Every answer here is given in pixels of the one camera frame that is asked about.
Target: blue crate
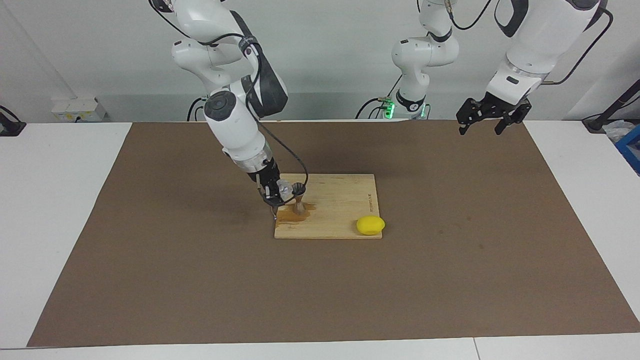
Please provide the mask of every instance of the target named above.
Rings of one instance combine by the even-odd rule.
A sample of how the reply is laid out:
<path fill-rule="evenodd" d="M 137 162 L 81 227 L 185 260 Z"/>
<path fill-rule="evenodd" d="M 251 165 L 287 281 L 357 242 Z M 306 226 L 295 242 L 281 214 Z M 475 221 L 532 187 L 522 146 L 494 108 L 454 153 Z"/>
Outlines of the blue crate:
<path fill-rule="evenodd" d="M 616 147 L 625 157 L 629 165 L 640 174 L 640 126 L 636 126 L 629 134 L 616 143 Z"/>

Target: transparent plastic object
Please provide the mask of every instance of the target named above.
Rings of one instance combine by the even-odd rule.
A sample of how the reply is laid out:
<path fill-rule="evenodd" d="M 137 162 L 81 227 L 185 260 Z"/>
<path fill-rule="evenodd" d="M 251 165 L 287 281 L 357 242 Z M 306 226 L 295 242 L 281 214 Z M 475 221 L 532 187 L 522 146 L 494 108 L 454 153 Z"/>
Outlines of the transparent plastic object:
<path fill-rule="evenodd" d="M 280 191 L 280 197 L 282 200 L 287 200 L 293 195 L 293 189 L 291 183 L 285 179 L 280 179 L 276 182 L 278 184 L 278 191 Z"/>

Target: brown liquid spill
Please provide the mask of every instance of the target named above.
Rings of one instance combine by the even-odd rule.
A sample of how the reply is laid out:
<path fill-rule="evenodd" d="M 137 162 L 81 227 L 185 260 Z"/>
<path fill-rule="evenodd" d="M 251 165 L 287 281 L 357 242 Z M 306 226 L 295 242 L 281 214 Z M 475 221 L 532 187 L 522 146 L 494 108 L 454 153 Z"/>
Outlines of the brown liquid spill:
<path fill-rule="evenodd" d="M 278 220 L 276 221 L 276 227 L 278 227 L 278 225 L 280 224 L 293 225 L 305 221 L 309 217 L 309 215 L 311 215 L 311 211 L 316 209 L 316 205 L 310 204 L 308 202 L 304 202 L 304 205 L 305 212 L 301 215 L 298 215 L 293 211 L 293 207 L 295 206 L 295 204 L 288 204 L 283 208 L 280 208 L 280 210 L 278 210 Z"/>

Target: wooden cutting board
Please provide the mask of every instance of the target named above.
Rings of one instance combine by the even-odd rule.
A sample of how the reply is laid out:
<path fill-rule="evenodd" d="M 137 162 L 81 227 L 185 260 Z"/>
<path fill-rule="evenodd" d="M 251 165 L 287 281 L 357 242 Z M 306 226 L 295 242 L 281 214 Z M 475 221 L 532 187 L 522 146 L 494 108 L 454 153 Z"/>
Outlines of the wooden cutting board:
<path fill-rule="evenodd" d="M 291 184 L 304 182 L 304 174 L 282 174 Z M 310 174 L 303 197 L 305 212 L 294 204 L 281 206 L 275 224 L 276 239 L 382 239 L 382 233 L 362 235 L 356 221 L 380 215 L 373 174 Z"/>

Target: lemon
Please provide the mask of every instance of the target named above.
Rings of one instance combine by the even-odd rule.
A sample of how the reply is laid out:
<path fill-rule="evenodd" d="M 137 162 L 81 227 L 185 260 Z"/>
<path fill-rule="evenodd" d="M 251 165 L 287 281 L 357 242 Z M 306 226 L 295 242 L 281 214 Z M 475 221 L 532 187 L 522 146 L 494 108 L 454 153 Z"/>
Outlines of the lemon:
<path fill-rule="evenodd" d="M 380 234 L 380 232 L 382 232 L 382 229 L 385 228 L 385 221 L 380 217 L 361 217 L 358 219 L 356 227 L 358 228 L 358 231 L 360 231 L 360 234 L 376 235 Z"/>

